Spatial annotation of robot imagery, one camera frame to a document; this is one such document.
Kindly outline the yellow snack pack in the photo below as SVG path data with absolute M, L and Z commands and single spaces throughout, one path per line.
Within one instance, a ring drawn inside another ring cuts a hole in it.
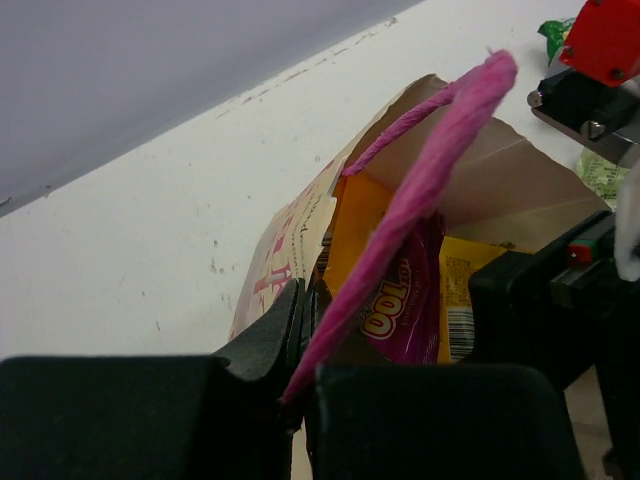
M 471 276 L 507 251 L 451 236 L 445 236 L 440 266 L 440 364 L 455 363 L 473 350 L 475 324 L 469 291 Z

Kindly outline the pink and tan paper bag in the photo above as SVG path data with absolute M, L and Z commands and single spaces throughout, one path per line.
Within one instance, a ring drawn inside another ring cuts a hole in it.
M 415 163 L 393 192 L 362 255 L 336 293 L 327 325 L 287 368 L 274 401 L 283 420 L 290 421 L 298 415 L 313 384 L 316 367 L 359 327 L 361 308 L 415 224 L 438 213 L 438 202 L 457 160 L 490 121 L 512 88 L 515 76 L 512 56 L 505 51 L 493 53 L 484 63 L 399 116 L 355 162 L 343 157 L 333 160 L 293 203 L 274 216 L 254 252 L 236 309 L 235 332 L 246 329 L 264 314 L 283 288 L 307 281 L 318 271 L 321 243 L 327 232 L 333 232 L 343 179 L 365 174 L 366 164 L 381 150 L 433 112 L 442 112 Z

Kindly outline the magenta snack pack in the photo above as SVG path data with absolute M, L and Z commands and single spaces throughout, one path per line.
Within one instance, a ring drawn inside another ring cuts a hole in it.
M 393 363 L 437 362 L 442 216 L 419 220 L 361 308 L 359 333 Z

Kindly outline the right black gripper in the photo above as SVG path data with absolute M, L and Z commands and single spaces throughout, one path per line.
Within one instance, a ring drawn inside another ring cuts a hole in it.
M 535 254 L 509 250 L 469 281 L 470 359 L 526 365 L 564 391 L 595 368 L 617 479 L 639 476 L 639 284 L 619 278 L 616 216 L 599 211 Z

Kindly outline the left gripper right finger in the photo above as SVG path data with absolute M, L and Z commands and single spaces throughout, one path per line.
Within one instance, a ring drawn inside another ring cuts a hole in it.
M 356 333 L 324 361 L 318 479 L 579 479 L 564 391 L 526 365 L 394 365 Z

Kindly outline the small green snack packet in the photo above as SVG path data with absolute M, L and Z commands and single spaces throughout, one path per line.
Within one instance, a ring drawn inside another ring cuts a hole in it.
M 582 183 L 601 198 L 611 210 L 617 209 L 618 190 L 629 172 L 628 168 L 615 165 L 584 148 L 577 161 L 575 172 Z

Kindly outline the orange snack bag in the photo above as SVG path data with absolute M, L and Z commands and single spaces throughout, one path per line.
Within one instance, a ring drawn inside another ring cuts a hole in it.
M 323 275 L 332 297 L 341 289 L 386 213 L 393 192 L 366 174 L 346 177 Z

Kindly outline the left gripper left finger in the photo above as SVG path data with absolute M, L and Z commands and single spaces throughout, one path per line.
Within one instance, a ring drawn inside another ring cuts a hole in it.
M 14 357 L 1 364 L 5 479 L 287 479 L 278 400 L 300 284 L 207 355 Z

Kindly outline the green snack bag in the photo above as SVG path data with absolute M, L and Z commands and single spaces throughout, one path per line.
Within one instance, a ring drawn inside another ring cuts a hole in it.
M 548 64 L 552 63 L 555 55 L 562 49 L 575 20 L 575 17 L 552 19 L 539 26 L 537 33 L 545 38 Z

